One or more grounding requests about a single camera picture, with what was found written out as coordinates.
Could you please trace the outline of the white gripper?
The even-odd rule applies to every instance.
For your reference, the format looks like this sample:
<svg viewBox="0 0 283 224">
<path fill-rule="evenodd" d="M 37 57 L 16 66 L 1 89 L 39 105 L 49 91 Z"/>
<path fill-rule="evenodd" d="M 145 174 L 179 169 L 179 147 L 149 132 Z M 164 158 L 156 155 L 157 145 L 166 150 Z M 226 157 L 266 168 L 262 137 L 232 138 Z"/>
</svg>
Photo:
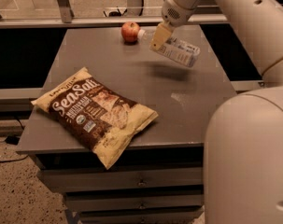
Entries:
<svg viewBox="0 0 283 224">
<path fill-rule="evenodd" d="M 194 13 L 193 0 L 164 0 L 162 7 L 163 22 L 159 23 L 151 39 L 150 48 L 159 50 L 172 35 L 174 28 L 184 25 Z"/>
</svg>

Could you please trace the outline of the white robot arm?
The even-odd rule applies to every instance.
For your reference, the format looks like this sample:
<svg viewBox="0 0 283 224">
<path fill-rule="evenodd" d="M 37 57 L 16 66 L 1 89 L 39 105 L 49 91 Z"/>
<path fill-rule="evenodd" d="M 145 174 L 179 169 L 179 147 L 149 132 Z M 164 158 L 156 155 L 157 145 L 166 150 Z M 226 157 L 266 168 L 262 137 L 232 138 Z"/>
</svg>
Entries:
<svg viewBox="0 0 283 224">
<path fill-rule="evenodd" d="M 201 0 L 165 0 L 152 44 L 187 23 Z M 215 0 L 262 76 L 236 95 L 205 133 L 205 224 L 283 224 L 283 6 L 276 0 Z"/>
</svg>

